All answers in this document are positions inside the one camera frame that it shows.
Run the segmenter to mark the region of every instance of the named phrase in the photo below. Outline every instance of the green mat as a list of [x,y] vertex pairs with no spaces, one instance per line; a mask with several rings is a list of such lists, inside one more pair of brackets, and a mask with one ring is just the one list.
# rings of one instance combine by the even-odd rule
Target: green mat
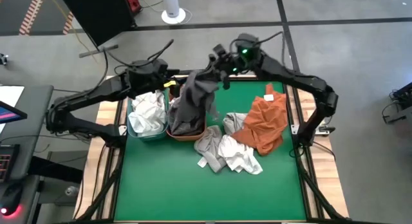
[[[228,112],[247,113],[267,82],[231,82],[216,92],[220,125]],[[281,83],[274,83],[283,92]],[[118,192],[116,221],[304,220],[304,207],[295,160],[289,156],[289,128],[273,153],[254,155],[259,175],[228,167],[215,174],[197,165],[201,156],[193,142],[171,138],[141,142],[128,138]]]

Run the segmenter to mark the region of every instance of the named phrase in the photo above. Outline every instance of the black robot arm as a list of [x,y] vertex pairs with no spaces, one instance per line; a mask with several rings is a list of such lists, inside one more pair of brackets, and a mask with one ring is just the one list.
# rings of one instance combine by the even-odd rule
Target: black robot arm
[[[144,65],[147,61],[137,61],[133,64]],[[141,67],[128,67],[123,73],[106,79],[94,89],[83,91],[67,97],[57,98],[46,114],[46,128],[51,133],[69,131],[72,134],[87,137],[100,136],[108,147],[122,147],[126,136],[119,131],[119,126],[106,126],[74,117],[71,112],[103,101],[120,101],[126,97],[164,89],[178,70],[167,70],[167,63],[156,59],[153,63]]]
[[295,72],[269,57],[260,49],[261,42],[252,35],[242,33],[232,43],[236,45],[237,52],[227,52],[222,45],[217,45],[213,49],[217,57],[209,55],[209,65],[199,77],[220,80],[223,88],[229,89],[230,75],[253,71],[260,80],[282,82],[311,93],[315,99],[316,110],[306,122],[299,124],[297,132],[298,142],[311,146],[317,126],[325,117],[335,113],[338,95],[332,87],[319,77]]
[[[223,88],[229,89],[229,75],[253,71],[258,79],[283,82],[313,94],[316,110],[307,122],[299,125],[297,133],[300,144],[311,145],[317,126],[325,117],[335,113],[338,96],[333,89],[319,77],[303,75],[282,66],[260,49],[261,42],[256,37],[242,33],[235,40],[237,52],[226,52],[222,45],[217,45],[213,49],[216,55],[209,55],[209,65],[198,77],[223,81]],[[162,59],[151,62],[136,61],[123,73],[105,80],[94,89],[56,99],[46,115],[47,130],[52,133],[69,131],[89,137],[100,136],[107,146],[124,146],[126,137],[120,133],[118,126],[102,126],[81,120],[75,118],[71,112],[102,101],[135,98],[143,93],[164,89],[164,84],[179,72],[168,70],[167,67],[167,63]]]

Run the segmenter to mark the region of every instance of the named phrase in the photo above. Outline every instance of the laundry basket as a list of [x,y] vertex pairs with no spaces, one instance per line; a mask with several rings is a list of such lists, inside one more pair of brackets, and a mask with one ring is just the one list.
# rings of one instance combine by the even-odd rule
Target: laundry basket
[[[165,103],[165,112],[167,114],[167,111],[169,110],[169,90],[165,89],[164,91],[162,91],[163,95],[164,95],[164,103]],[[166,123],[163,127],[163,130],[161,133],[155,134],[155,135],[150,135],[150,136],[138,136],[137,133],[135,132],[135,130],[133,130],[130,121],[129,121],[129,114],[133,112],[133,106],[131,105],[132,99],[129,98],[127,100],[127,132],[129,133],[129,136],[131,138],[138,138],[142,141],[150,141],[150,140],[158,140],[161,138],[164,138],[167,134],[166,134],[166,130],[168,125],[167,122],[167,118],[166,118]]]

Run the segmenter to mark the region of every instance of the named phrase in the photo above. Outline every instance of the table leg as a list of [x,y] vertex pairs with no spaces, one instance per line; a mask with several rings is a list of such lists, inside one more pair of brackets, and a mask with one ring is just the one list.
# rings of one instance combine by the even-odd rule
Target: table leg
[[83,171],[80,169],[61,165],[36,156],[32,157],[28,174],[56,178],[64,180],[65,182],[74,183],[80,183],[83,177]]

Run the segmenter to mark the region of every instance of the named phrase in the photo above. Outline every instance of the screen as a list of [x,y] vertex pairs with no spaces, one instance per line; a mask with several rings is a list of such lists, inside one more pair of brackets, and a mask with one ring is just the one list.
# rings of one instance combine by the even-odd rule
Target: screen
[[0,123],[4,123],[7,121],[15,120],[19,118],[18,114],[15,114],[4,107],[0,107]]
[[27,114],[0,101],[0,124],[27,118]]

